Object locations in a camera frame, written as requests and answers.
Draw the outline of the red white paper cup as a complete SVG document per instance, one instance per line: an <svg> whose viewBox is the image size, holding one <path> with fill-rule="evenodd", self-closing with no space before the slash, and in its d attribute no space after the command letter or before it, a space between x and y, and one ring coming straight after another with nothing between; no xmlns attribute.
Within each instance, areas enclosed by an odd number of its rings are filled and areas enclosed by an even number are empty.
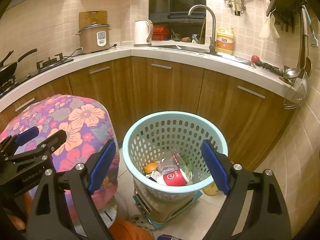
<svg viewBox="0 0 320 240"><path fill-rule="evenodd" d="M168 186L185 186L189 183L189 178L182 169L179 169L165 174L163 181Z"/></svg>

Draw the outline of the wooden kitchen cabinets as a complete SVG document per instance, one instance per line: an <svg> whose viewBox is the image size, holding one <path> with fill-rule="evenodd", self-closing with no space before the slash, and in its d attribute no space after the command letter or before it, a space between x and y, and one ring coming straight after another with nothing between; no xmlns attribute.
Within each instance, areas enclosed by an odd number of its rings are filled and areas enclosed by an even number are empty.
<svg viewBox="0 0 320 240"><path fill-rule="evenodd" d="M119 141L140 118L160 111L183 111L212 122L224 135L229 158L253 170L272 151L294 114L269 90L213 70L129 56L58 78L1 103L1 128L32 103L71 94L102 103Z"/></svg>

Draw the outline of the black gas stove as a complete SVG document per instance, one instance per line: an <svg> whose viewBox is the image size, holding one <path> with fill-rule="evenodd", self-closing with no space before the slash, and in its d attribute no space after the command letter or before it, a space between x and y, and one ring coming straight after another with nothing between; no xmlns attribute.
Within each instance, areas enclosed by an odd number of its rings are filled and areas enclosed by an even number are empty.
<svg viewBox="0 0 320 240"><path fill-rule="evenodd" d="M59 67L61 65L70 63L74 60L73 55L64 56L63 53L54 55L53 58L48 57L47 60L41 60L35 63L34 66L28 70L18 73L17 68L12 79L4 83L1 86L1 98L12 91L14 88L18 87L22 83L30 80L33 77L36 77L48 70Z"/></svg>

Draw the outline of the green leafy vegetable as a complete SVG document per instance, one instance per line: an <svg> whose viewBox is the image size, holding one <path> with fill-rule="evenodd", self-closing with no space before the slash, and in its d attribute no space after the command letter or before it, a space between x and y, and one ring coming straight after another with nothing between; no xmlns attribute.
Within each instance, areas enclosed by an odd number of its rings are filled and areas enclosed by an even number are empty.
<svg viewBox="0 0 320 240"><path fill-rule="evenodd" d="M182 156L182 160L184 162L184 173L188 178L188 181L191 183L193 178L193 165L192 162L185 156Z"/></svg>

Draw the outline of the box under basket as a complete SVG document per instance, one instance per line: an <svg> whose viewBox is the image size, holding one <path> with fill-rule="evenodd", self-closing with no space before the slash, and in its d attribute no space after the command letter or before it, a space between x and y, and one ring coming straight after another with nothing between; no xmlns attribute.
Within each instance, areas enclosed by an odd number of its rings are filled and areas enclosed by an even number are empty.
<svg viewBox="0 0 320 240"><path fill-rule="evenodd" d="M164 198L158 198L135 178L133 183L133 199L147 220L157 229L180 215L202 196L202 193L197 191L197 193L182 198L170 198L167 194L164 195Z"/></svg>

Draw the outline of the orange peel in basket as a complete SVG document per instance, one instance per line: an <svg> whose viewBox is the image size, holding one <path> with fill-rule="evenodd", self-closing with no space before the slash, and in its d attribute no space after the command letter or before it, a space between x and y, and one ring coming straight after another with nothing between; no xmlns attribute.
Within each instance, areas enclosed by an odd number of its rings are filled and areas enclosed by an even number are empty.
<svg viewBox="0 0 320 240"><path fill-rule="evenodd" d="M157 170L157 163L148 163L147 165L144 166L144 172L145 174L151 174L153 171Z"/></svg>

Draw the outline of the small carton in basket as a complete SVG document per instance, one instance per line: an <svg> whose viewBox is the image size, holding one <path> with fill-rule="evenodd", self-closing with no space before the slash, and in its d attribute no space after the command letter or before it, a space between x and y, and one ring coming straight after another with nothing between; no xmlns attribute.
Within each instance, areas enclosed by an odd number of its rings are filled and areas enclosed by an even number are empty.
<svg viewBox="0 0 320 240"><path fill-rule="evenodd" d="M157 170L153 170L151 173L146 174L145 177L151 181L157 182L157 179L160 178L162 174Z"/></svg>

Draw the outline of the blue white packet on floor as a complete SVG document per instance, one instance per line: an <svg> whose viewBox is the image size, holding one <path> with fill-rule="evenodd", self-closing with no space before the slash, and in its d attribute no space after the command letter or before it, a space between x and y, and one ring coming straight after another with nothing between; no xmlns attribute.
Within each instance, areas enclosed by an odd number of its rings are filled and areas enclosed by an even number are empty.
<svg viewBox="0 0 320 240"><path fill-rule="evenodd" d="M157 237L157 240L181 240L181 239L174 237L172 235L162 234Z"/></svg>

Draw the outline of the light blue perforated basket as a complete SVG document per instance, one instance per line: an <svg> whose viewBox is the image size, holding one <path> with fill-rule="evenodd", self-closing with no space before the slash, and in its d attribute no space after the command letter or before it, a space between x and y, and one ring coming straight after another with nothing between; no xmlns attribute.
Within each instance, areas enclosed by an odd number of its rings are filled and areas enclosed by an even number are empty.
<svg viewBox="0 0 320 240"><path fill-rule="evenodd" d="M123 140L123 158L129 172L153 196L165 202L178 201L214 181L201 152L205 140L218 153L228 155L225 137L207 119L180 111L157 112L139 119L129 128ZM169 152L178 153L191 165L190 185L167 186L146 178L144 167Z"/></svg>

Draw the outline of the wooden cutting board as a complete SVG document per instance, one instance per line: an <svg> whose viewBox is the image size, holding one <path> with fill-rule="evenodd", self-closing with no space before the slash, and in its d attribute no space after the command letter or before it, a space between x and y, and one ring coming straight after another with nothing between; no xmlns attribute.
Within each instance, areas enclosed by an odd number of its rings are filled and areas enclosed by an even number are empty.
<svg viewBox="0 0 320 240"><path fill-rule="evenodd" d="M90 26L92 23L107 24L107 11L84 11L79 12L79 30Z"/></svg>

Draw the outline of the metal ladle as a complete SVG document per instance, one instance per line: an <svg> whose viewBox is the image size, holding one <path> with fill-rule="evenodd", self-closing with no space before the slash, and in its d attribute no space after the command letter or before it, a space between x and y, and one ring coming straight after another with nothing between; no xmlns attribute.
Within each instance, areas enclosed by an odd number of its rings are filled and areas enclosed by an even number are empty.
<svg viewBox="0 0 320 240"><path fill-rule="evenodd" d="M300 75L311 74L311 60L309 59L309 31L308 31L308 11L305 5L302 5L300 12L300 45L299 56L296 68L288 68L284 71L285 79L293 80Z"/></svg>

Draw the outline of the white electric kettle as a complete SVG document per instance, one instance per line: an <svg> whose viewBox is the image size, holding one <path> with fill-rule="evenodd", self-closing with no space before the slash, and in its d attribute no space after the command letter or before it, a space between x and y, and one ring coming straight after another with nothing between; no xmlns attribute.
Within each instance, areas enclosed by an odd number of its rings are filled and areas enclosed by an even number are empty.
<svg viewBox="0 0 320 240"><path fill-rule="evenodd" d="M151 46L153 35L153 22L139 20L135 22L133 43L135 47Z"/></svg>

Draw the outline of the red container by sink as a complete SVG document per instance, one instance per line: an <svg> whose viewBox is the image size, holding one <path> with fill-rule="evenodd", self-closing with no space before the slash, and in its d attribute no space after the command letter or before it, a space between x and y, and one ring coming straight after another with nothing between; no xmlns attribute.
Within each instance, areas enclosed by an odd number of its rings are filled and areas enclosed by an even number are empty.
<svg viewBox="0 0 320 240"><path fill-rule="evenodd" d="M153 26L153 41L166 41L169 37L169 31L166 27L162 25L154 25Z"/></svg>

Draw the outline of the yellow cooking oil jug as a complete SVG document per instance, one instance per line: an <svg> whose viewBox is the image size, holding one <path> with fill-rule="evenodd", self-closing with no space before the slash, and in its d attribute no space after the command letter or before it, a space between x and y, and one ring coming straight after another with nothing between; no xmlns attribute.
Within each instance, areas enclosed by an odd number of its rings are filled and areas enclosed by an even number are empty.
<svg viewBox="0 0 320 240"><path fill-rule="evenodd" d="M216 52L232 55L234 47L233 28L217 28L216 30Z"/></svg>

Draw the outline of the wall utensil rack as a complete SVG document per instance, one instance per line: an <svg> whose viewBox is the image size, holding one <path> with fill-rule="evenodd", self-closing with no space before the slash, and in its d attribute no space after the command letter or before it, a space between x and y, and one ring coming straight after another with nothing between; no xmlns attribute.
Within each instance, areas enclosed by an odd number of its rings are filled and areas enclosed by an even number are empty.
<svg viewBox="0 0 320 240"><path fill-rule="evenodd" d="M306 0L267 0L266 16L273 15L275 24L280 26L282 31L293 32L295 15L300 14L302 5Z"/></svg>

